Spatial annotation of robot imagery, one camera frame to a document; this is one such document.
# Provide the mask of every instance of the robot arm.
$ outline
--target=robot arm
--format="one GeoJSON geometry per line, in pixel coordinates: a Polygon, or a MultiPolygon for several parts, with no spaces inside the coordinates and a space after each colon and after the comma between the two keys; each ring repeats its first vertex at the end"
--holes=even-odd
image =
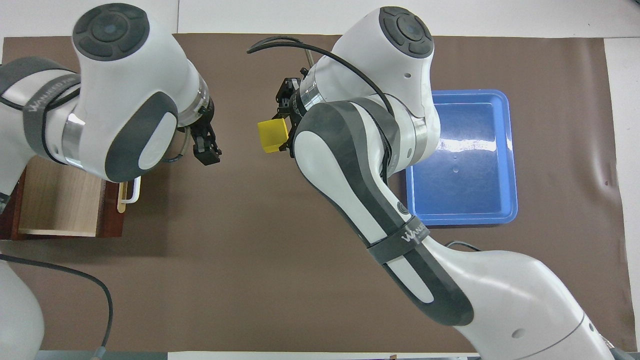
{"type": "Polygon", "coordinates": [[[0,67],[0,212],[34,155],[120,183],[153,168],[176,128],[191,126],[198,159],[220,160],[206,83],[143,10],[98,6],[78,20],[73,43],[82,89],[63,104],[80,75],[42,58],[0,67]]]}
{"type": "Polygon", "coordinates": [[[428,157],[438,142],[429,85],[433,41],[422,21],[402,8],[375,10],[333,52],[380,86],[394,116],[360,78],[324,56],[291,97],[294,156],[412,302],[454,326],[485,360],[614,359],[566,286],[540,261],[439,244],[380,177],[385,142],[391,156],[383,176],[428,157]]]}

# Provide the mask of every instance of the blue tray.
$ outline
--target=blue tray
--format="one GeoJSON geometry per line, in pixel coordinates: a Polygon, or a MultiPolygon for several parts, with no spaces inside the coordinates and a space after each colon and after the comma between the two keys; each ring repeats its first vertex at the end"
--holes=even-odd
{"type": "Polygon", "coordinates": [[[434,91],[440,143],[406,170],[409,211],[425,225],[505,224],[518,213],[509,101],[498,90],[434,91]]]}

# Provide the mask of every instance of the round button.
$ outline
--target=round button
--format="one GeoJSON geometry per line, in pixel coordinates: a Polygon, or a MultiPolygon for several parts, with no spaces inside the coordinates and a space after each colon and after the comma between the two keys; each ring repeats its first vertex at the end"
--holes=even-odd
{"type": "Polygon", "coordinates": [[[424,36],[422,26],[412,16],[401,15],[398,18],[398,29],[404,36],[413,41],[418,41],[424,36]]]}
{"type": "Polygon", "coordinates": [[[94,20],[91,32],[99,41],[113,42],[127,33],[127,21],[120,15],[106,13],[94,20]]]}

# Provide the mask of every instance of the white floor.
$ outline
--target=white floor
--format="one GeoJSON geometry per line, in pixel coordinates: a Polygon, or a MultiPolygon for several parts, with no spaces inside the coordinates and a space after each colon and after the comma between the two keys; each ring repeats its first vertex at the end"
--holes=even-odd
{"type": "MultiPolygon", "coordinates": [[[[98,0],[1,0],[4,37],[70,35],[98,0]]],[[[618,181],[636,313],[640,315],[640,5],[633,0],[128,0],[180,33],[340,34],[378,6],[419,15],[434,35],[603,37],[613,107],[618,181]]],[[[636,336],[640,340],[639,321],[636,336]]]]}

